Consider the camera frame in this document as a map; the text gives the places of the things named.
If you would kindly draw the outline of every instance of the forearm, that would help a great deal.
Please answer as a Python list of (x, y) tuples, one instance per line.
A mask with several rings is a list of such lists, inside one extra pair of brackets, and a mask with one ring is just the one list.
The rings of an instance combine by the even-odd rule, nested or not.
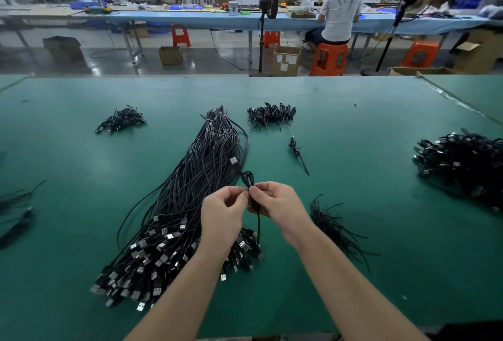
[(125, 341), (195, 339), (225, 256), (198, 248), (154, 307)]
[(299, 256), (345, 340), (427, 339), (314, 225), (303, 234)]

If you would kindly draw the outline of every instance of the green work surface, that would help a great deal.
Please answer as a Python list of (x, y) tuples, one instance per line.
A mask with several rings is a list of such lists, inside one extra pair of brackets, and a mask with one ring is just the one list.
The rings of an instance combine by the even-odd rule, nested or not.
[(498, 75), (424, 75), (438, 88), (503, 123), (503, 78)]
[[(412, 162), (421, 138), (459, 128), (496, 138), (503, 127), (424, 81), (28, 79), (0, 93), (0, 150), (7, 151), (0, 193), (48, 181), (31, 201), (35, 225), (0, 251), (2, 339), (124, 337), (143, 314), (129, 300), (106, 308), (89, 292), (117, 254), (124, 216), (178, 164), (202, 127), (200, 113), (223, 104), (246, 127), (247, 108), (264, 100), (297, 106), (297, 114), (282, 131), (249, 133), (244, 169), (256, 181), (292, 185), (305, 206), (321, 193), (323, 204), (343, 203), (347, 228), (368, 236), (362, 248), (382, 254), (368, 256), (370, 274), (355, 264), (415, 324), (503, 318), (503, 217), (423, 183)], [(148, 124), (94, 133), (125, 104)], [(311, 177), (288, 148), (292, 135)], [(245, 213), (243, 223), (255, 229), (256, 216)], [(262, 220), (261, 246), (266, 258), (255, 271), (217, 284), (199, 337), (333, 330), (298, 256), (269, 220)]]

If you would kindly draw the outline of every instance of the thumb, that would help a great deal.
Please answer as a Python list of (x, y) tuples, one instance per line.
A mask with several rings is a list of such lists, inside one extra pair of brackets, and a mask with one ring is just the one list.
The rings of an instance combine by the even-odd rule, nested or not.
[(251, 197), (266, 209), (269, 209), (269, 206), (273, 203), (274, 198), (269, 197), (265, 192), (263, 192), (256, 186), (250, 187), (249, 192)]
[(236, 202), (232, 205), (232, 207), (236, 209), (236, 211), (239, 211), (240, 214), (242, 214), (245, 208), (247, 208), (248, 206), (248, 197), (249, 194), (247, 191), (242, 192), (237, 196)]

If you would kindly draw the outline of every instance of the left hand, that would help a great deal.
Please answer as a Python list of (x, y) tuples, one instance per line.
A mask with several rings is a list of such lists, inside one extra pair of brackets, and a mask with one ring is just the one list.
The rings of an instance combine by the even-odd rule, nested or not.
[(224, 258), (229, 254), (241, 230), (248, 199), (248, 190), (239, 186), (225, 186), (204, 198), (201, 208), (201, 245), (204, 249)]

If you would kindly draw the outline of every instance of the hand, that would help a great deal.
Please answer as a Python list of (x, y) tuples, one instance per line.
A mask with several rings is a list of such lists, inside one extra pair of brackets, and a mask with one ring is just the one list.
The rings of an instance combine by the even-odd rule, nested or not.
[[(271, 218), (283, 231), (285, 240), (298, 251), (302, 234), (314, 225), (295, 190), (282, 183), (262, 182), (250, 187), (249, 194), (261, 204), (260, 214)], [(248, 211), (256, 213), (251, 207)]]
[(242, 217), (248, 206), (245, 187), (225, 186), (208, 195), (201, 207), (201, 246), (225, 258), (242, 227)]

